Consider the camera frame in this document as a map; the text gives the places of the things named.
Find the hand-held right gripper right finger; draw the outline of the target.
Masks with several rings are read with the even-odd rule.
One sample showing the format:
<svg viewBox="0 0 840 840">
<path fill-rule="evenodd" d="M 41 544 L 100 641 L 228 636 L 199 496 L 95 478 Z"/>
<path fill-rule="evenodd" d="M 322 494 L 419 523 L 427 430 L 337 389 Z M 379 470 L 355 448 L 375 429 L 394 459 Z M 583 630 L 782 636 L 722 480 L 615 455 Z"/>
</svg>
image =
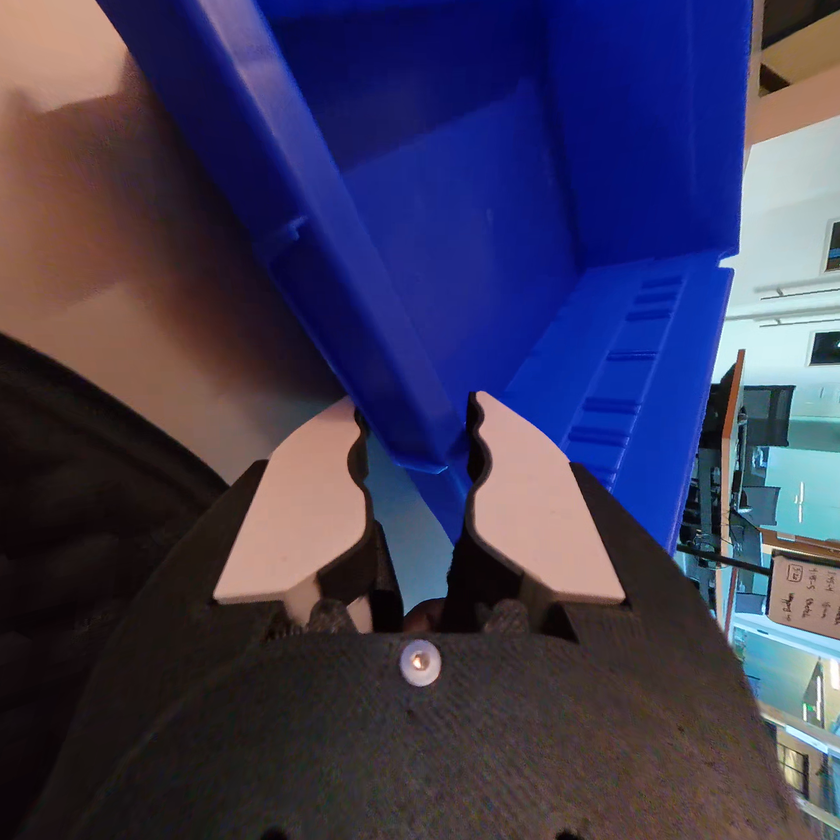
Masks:
<svg viewBox="0 0 840 840">
<path fill-rule="evenodd" d="M 526 585 L 570 603 L 626 599 L 571 462 L 557 444 L 487 392 L 469 396 L 469 537 Z"/>
</svg>

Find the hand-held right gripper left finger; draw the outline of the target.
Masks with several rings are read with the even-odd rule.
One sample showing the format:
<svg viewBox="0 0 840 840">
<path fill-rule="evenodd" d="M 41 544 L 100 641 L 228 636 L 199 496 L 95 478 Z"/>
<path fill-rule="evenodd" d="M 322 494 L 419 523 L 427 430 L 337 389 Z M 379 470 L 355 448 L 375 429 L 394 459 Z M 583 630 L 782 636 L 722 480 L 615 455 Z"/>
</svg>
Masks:
<svg viewBox="0 0 840 840">
<path fill-rule="evenodd" d="M 367 431 L 346 396 L 300 426 L 269 457 L 213 591 L 215 602 L 280 602 L 308 623 L 321 599 L 373 628 L 373 506 Z"/>
</svg>

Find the blue plastic bin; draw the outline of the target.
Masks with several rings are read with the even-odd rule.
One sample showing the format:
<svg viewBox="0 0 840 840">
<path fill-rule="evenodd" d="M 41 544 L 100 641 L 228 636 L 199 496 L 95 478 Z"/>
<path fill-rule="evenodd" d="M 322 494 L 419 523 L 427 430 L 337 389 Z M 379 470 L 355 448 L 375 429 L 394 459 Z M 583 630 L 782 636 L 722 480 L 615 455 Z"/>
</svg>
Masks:
<svg viewBox="0 0 840 840">
<path fill-rule="evenodd" d="M 676 547 L 751 2 L 99 6 L 451 539 L 485 391 Z"/>
</svg>

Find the person's right hand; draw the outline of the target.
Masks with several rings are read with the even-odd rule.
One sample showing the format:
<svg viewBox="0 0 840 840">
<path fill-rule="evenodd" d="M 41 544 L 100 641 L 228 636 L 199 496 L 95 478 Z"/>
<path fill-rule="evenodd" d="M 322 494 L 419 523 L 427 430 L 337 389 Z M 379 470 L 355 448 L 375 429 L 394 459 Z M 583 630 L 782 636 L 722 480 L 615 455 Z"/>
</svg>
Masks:
<svg viewBox="0 0 840 840">
<path fill-rule="evenodd" d="M 428 599 L 418 603 L 407 614 L 402 622 L 405 634 L 434 634 L 438 632 L 445 608 L 444 598 Z"/>
</svg>

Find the black office chair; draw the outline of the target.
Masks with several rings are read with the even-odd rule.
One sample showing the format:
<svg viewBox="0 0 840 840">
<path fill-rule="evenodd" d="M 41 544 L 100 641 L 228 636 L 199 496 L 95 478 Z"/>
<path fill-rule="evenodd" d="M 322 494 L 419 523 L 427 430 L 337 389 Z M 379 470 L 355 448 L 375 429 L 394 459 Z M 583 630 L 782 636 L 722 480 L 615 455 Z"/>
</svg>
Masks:
<svg viewBox="0 0 840 840">
<path fill-rule="evenodd" d="M 747 415 L 747 446 L 786 448 L 795 385 L 746 385 L 742 406 Z"/>
<path fill-rule="evenodd" d="M 777 525 L 780 493 L 778 486 L 743 486 L 735 510 L 757 529 L 773 528 Z"/>
</svg>

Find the whiteboard on black stand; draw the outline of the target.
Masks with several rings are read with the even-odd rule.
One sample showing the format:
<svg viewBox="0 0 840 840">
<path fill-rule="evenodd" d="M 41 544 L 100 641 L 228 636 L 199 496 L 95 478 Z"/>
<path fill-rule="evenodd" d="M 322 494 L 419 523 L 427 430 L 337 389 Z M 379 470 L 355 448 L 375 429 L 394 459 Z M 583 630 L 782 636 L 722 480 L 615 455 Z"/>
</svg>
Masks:
<svg viewBox="0 0 840 840">
<path fill-rule="evenodd" d="M 715 614 L 723 633 L 732 637 L 739 572 L 766 580 L 761 615 L 787 631 L 839 639 L 838 560 L 802 552 L 777 550 L 767 563 L 732 558 L 680 544 L 678 551 L 707 562 L 717 575 Z"/>
</svg>

